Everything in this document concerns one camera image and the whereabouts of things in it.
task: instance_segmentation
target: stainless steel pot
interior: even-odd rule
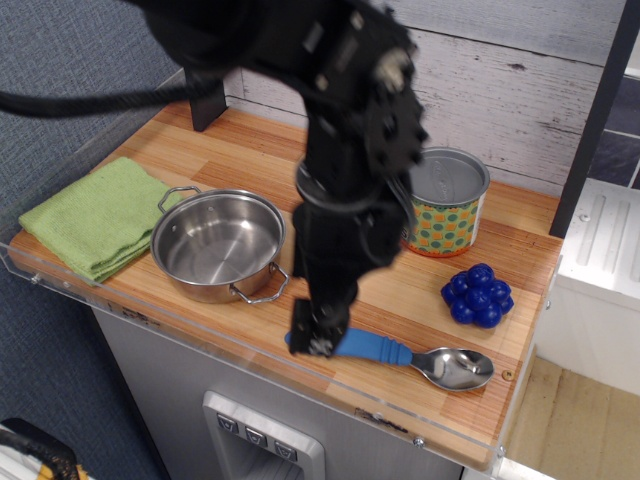
[[[176,191],[195,190],[168,211],[164,204]],[[241,298],[247,303],[277,299],[289,276],[276,263],[285,240],[280,211],[264,198],[243,190],[176,187],[158,203],[164,213],[151,234],[151,254],[185,296],[207,303]],[[251,299],[271,276],[283,282],[271,297]]]

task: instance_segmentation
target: spoon bowl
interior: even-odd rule
[[[494,373],[489,357],[462,348],[412,353],[410,365],[434,385],[454,392],[483,387]]]

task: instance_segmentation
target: gray cabinet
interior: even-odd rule
[[[206,412],[207,407],[203,405],[207,392],[240,405],[242,415],[250,412],[248,415],[267,418],[274,425],[316,441],[324,450],[327,480],[460,478],[461,466],[416,448],[355,415],[265,380],[243,370],[241,365],[216,358],[197,345],[172,338],[152,325],[98,310],[94,312],[173,480],[231,480],[229,475],[256,478],[248,463],[256,469],[272,464],[269,467],[272,476],[260,478],[305,478],[300,472],[304,473],[308,467],[302,462],[282,467],[283,459],[278,458],[275,450],[251,445],[239,435],[246,434],[247,426],[256,427],[254,430],[258,433],[266,430],[262,425],[253,425],[257,420],[244,420],[245,425],[242,419],[233,418],[241,415],[234,413],[239,410],[226,413],[229,420],[240,421],[240,428],[235,432],[214,432],[212,437],[209,426],[222,430],[224,424],[207,423],[206,416],[215,414],[211,409]],[[269,440],[278,440],[273,436],[279,434],[269,435]],[[224,445],[214,444],[213,438]],[[288,446],[286,440],[281,444]],[[238,462],[247,464],[245,468],[238,468]]]

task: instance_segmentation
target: pot handle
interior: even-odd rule
[[[167,213],[167,211],[164,209],[164,202],[167,201],[167,199],[169,198],[169,195],[171,195],[173,192],[182,192],[184,190],[195,190],[198,193],[202,193],[202,190],[200,190],[195,185],[191,185],[189,187],[174,187],[174,188],[170,188],[169,190],[167,190],[165,192],[164,197],[162,197],[162,200],[160,200],[158,202],[158,208],[160,209],[160,211],[162,213]]]
[[[240,290],[238,290],[238,288],[236,288],[233,284],[229,287],[229,290],[231,291],[231,295],[238,295],[241,299],[243,299],[245,302],[247,302],[249,305],[253,305],[255,303],[265,303],[265,302],[272,302],[278,298],[280,298],[280,295],[282,295],[282,292],[284,292],[284,287],[287,286],[287,284],[289,283],[289,275],[287,275],[287,272],[285,272],[282,267],[280,265],[278,265],[276,262],[271,262],[269,264],[269,269],[271,271],[273,270],[278,270],[282,276],[284,277],[284,280],[282,282],[282,285],[280,285],[280,288],[278,289],[278,291],[273,294],[270,297],[263,297],[263,298],[255,298],[255,299],[251,299],[249,297],[247,297],[244,293],[242,293]]]

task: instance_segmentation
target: wooden floor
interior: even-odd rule
[[[640,479],[640,397],[535,358],[507,457],[556,480]]]

